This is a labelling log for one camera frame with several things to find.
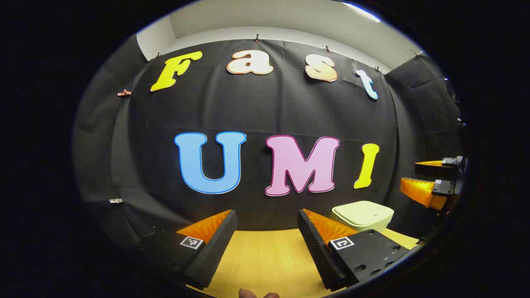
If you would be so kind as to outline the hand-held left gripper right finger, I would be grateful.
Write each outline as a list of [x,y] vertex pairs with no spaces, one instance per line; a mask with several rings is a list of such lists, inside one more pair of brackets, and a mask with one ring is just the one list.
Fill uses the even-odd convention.
[[357,231],[305,208],[298,211],[298,228],[333,292],[371,279],[410,251],[377,230]]

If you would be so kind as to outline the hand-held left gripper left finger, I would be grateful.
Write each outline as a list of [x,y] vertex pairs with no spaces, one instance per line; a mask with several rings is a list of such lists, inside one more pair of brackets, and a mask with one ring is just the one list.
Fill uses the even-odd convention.
[[164,279],[203,290],[236,227],[237,213],[229,209],[177,231],[154,233],[140,241],[140,258]]

